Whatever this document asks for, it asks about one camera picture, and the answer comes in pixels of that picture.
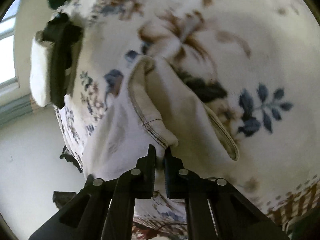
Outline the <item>beige long sleeve shirt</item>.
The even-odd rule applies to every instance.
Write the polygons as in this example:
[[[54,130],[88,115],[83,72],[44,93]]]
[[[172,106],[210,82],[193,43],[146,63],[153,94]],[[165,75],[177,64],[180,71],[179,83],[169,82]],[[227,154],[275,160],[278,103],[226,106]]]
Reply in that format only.
[[[149,146],[158,163],[171,148],[185,167],[220,176],[239,159],[239,149],[218,119],[175,74],[165,59],[136,58],[120,92],[88,139],[85,175],[113,179],[134,167]]]

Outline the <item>white folded garment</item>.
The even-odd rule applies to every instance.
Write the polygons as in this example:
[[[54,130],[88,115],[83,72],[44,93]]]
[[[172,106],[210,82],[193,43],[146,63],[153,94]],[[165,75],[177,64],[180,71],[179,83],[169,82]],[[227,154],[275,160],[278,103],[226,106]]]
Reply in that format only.
[[[30,92],[36,104],[45,107],[50,103],[50,64],[53,42],[43,39],[43,31],[33,37],[30,53]]]

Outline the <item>floral bed blanket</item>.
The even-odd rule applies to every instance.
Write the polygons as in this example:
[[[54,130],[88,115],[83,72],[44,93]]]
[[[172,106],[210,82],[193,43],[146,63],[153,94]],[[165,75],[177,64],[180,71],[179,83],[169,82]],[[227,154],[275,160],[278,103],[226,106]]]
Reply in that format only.
[[[56,111],[83,173],[87,141],[125,71],[147,56],[168,62],[239,149],[224,174],[199,176],[224,178],[285,230],[319,208],[312,0],[71,0],[60,10],[84,31],[72,93]]]

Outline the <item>window with white frame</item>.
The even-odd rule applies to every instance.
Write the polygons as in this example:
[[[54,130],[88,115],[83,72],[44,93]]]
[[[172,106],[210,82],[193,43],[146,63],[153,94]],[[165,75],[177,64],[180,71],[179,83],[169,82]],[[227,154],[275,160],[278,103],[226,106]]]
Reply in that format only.
[[[22,0],[14,0],[1,20],[0,39],[0,84],[1,89],[17,82],[16,68],[14,63],[14,36],[16,18]]]

